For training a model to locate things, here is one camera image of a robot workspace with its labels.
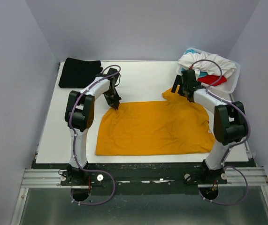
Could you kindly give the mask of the yellow t shirt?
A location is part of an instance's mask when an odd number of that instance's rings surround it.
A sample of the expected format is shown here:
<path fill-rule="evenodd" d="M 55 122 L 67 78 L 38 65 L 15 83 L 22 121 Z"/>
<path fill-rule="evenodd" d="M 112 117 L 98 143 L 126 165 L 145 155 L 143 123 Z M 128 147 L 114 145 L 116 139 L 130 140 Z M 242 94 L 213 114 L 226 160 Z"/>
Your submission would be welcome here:
<path fill-rule="evenodd" d="M 209 153 L 215 137 L 205 108 L 171 90 L 163 101 L 121 103 L 102 117 L 98 156 Z"/>

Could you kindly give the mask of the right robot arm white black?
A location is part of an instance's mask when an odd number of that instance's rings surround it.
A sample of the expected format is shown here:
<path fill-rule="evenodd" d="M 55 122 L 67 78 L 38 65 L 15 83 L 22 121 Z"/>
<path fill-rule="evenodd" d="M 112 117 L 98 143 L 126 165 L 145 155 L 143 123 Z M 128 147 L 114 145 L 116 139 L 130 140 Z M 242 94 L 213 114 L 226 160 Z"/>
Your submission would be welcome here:
<path fill-rule="evenodd" d="M 198 103 L 214 115 L 213 134 L 215 143 L 203 160 L 197 181 L 209 184 L 224 173 L 224 163 L 233 147 L 240 145 L 249 136 L 244 105 L 230 102 L 213 94 L 196 80 L 195 72 L 188 69 L 177 75 L 171 89 L 191 103 Z"/>

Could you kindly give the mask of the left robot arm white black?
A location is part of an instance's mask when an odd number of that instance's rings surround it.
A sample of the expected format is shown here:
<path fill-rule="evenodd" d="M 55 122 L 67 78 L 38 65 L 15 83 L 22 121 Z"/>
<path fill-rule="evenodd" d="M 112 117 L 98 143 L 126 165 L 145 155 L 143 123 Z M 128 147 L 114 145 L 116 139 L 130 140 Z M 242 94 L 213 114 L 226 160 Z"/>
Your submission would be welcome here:
<path fill-rule="evenodd" d="M 107 104 L 114 110 L 119 109 L 121 97 L 116 87 L 120 82 L 119 65 L 111 65 L 96 75 L 87 87 L 69 93 L 64 119 L 71 135 L 71 156 L 67 166 L 67 175 L 77 185 L 87 182 L 88 169 L 86 143 L 89 128 L 95 115 L 95 101 L 104 96 Z"/>

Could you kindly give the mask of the light blue t shirt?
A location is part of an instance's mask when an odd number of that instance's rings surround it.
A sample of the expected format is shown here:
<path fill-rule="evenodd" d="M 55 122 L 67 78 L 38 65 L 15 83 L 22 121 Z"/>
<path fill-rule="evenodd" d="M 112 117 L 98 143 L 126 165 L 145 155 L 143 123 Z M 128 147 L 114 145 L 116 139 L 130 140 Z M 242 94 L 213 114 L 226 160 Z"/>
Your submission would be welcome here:
<path fill-rule="evenodd" d="M 182 70 L 188 69 L 192 63 L 201 59 L 205 59 L 207 56 L 208 55 L 206 53 L 199 53 L 199 52 L 196 52 L 194 49 L 190 48 L 190 49 L 187 49 L 185 53 L 183 54 L 183 56 L 178 60 L 178 64 L 183 68 Z M 203 67 L 205 65 L 204 63 L 205 62 L 199 62 L 193 66 L 200 70 L 200 75 L 197 76 L 197 78 L 208 75 L 207 71 L 205 71 Z"/>

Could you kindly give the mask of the red t shirt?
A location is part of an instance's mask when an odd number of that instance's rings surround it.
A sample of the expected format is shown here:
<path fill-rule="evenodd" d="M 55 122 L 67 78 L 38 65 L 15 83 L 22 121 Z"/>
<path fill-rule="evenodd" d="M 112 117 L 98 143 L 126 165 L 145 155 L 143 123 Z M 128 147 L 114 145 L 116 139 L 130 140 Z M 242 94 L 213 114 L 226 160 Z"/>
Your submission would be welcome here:
<path fill-rule="evenodd" d="M 206 75 L 204 77 L 199 77 L 198 81 L 208 85 L 214 83 L 214 87 L 227 82 L 227 79 L 224 76 L 222 76 L 221 79 L 217 82 L 219 78 L 220 77 L 216 75 Z"/>

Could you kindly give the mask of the white crumpled t shirt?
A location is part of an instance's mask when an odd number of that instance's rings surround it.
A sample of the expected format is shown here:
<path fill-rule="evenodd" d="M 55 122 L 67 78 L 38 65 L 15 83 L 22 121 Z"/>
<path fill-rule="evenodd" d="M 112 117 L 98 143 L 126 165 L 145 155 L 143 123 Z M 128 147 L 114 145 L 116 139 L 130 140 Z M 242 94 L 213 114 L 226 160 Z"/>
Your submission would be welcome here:
<path fill-rule="evenodd" d="M 205 62 L 204 63 L 205 65 L 203 67 L 205 71 L 207 71 L 208 75 L 217 75 L 217 76 L 221 75 L 219 68 L 213 63 L 213 61 L 221 68 L 222 75 L 225 78 L 229 78 L 231 75 L 233 75 L 237 71 L 237 66 L 235 65 L 235 63 L 231 62 L 229 59 L 221 57 L 218 54 L 208 54 L 208 53 L 206 54 L 208 56 L 205 59 L 201 59 L 196 62 L 197 63 Z"/>

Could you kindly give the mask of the folded black t shirt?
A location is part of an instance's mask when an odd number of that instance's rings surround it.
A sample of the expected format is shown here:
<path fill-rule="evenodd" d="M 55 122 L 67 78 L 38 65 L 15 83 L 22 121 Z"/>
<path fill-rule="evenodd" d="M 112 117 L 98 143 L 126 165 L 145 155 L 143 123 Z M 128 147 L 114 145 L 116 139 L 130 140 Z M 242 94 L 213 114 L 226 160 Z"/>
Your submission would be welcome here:
<path fill-rule="evenodd" d="M 63 89 L 83 89 L 94 81 L 102 69 L 100 60 L 84 61 L 67 58 L 58 86 Z"/>

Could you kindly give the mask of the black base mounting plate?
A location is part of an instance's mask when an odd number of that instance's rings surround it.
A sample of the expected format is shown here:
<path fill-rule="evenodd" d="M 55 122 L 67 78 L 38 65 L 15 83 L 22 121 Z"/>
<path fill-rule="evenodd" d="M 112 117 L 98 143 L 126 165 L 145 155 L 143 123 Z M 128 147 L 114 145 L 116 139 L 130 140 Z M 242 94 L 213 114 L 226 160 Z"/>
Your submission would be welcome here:
<path fill-rule="evenodd" d="M 88 163 L 84 170 L 68 164 L 32 164 L 53 169 L 59 185 L 76 194 L 167 195 L 198 193 L 198 186 L 227 184 L 225 171 L 209 171 L 202 163 Z"/>

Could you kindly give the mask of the aluminium frame rail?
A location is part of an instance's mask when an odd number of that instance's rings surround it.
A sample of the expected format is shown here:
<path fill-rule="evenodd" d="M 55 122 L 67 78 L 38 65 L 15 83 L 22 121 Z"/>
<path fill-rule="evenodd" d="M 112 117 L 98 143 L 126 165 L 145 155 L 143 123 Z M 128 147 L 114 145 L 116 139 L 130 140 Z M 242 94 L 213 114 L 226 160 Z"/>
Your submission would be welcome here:
<path fill-rule="evenodd" d="M 239 167 L 238 171 L 227 169 L 227 183 L 218 182 L 220 187 L 242 187 L 247 181 L 249 186 L 268 186 L 268 177 L 263 167 Z M 61 176 L 57 169 L 26 169 L 21 182 L 22 188 L 79 188 L 87 189 L 88 186 L 71 185 L 63 186 Z"/>

